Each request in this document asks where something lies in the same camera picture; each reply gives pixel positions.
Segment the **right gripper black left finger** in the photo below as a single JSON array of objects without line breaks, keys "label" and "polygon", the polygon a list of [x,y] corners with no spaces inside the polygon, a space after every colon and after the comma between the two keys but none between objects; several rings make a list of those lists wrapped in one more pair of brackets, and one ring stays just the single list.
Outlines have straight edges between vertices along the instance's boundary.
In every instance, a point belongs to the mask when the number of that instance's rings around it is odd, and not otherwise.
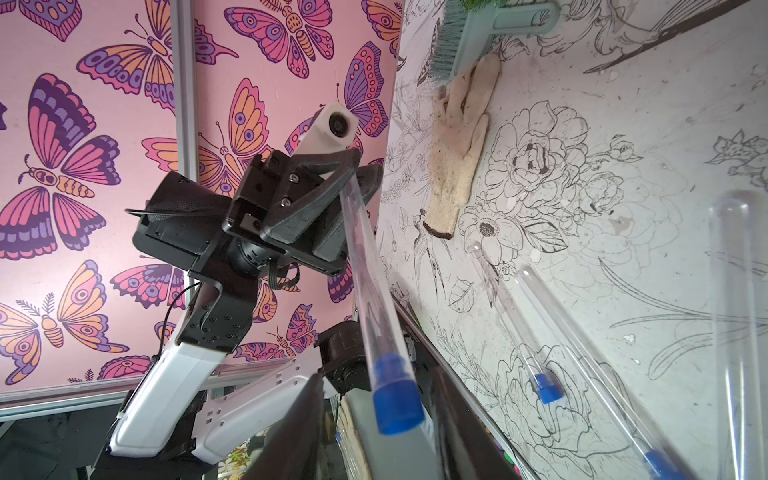
[{"label": "right gripper black left finger", "polygon": [[323,378],[310,377],[243,480],[315,479],[323,414]]}]

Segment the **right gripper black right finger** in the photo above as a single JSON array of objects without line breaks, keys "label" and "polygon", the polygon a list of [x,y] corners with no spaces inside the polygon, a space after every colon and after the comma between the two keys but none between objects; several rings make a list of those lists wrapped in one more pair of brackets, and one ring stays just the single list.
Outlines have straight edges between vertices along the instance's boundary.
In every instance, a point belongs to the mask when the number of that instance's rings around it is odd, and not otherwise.
[{"label": "right gripper black right finger", "polygon": [[430,400],[440,479],[521,479],[440,367],[432,374]]}]

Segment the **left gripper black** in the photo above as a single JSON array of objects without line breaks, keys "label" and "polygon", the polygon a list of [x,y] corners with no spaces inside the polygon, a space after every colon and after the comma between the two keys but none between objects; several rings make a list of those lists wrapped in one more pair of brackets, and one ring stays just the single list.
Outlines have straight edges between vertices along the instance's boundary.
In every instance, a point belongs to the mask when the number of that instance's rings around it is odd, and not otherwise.
[{"label": "left gripper black", "polygon": [[327,276],[345,267],[360,212],[380,189],[384,167],[359,167],[356,148],[254,159],[232,199],[223,229],[246,259],[264,266],[296,262]]}]

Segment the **test tube blue stopper two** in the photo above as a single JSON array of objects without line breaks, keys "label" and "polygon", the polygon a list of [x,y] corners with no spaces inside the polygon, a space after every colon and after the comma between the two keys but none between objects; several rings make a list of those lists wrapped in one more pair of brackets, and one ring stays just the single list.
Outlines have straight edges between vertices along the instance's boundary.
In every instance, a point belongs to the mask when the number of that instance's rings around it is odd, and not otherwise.
[{"label": "test tube blue stopper two", "polygon": [[734,190],[709,210],[717,477],[767,477],[767,206]]}]

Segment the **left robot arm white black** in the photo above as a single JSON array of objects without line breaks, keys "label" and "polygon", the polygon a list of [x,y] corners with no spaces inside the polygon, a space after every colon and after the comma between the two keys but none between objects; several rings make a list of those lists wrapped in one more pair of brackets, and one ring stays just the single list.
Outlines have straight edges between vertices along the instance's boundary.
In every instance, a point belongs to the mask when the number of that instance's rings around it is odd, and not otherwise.
[{"label": "left robot arm white black", "polygon": [[139,210],[134,246],[196,281],[183,322],[127,396],[100,452],[97,479],[197,479],[219,456],[204,446],[233,429],[206,408],[204,386],[236,352],[265,288],[298,283],[309,269],[334,277],[348,265],[340,194],[356,181],[364,200],[383,180],[359,150],[256,155],[233,196],[169,172]]}]

